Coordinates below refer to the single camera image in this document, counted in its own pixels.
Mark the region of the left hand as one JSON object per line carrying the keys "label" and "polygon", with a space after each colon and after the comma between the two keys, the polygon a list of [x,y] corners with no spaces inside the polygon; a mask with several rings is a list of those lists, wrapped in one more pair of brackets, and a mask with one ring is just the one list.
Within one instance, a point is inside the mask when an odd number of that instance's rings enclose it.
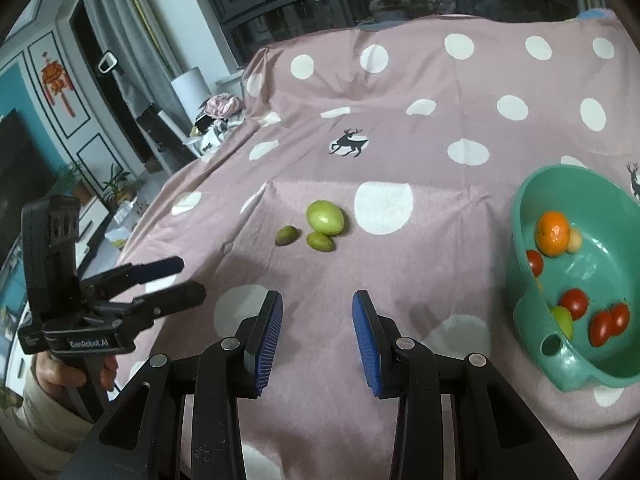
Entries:
{"label": "left hand", "polygon": [[[100,383],[104,390],[112,391],[117,376],[118,363],[114,356],[103,360]],[[59,404],[69,404],[68,388],[79,388],[87,382],[86,375],[75,367],[55,361],[49,352],[35,357],[35,378],[41,389]]]}

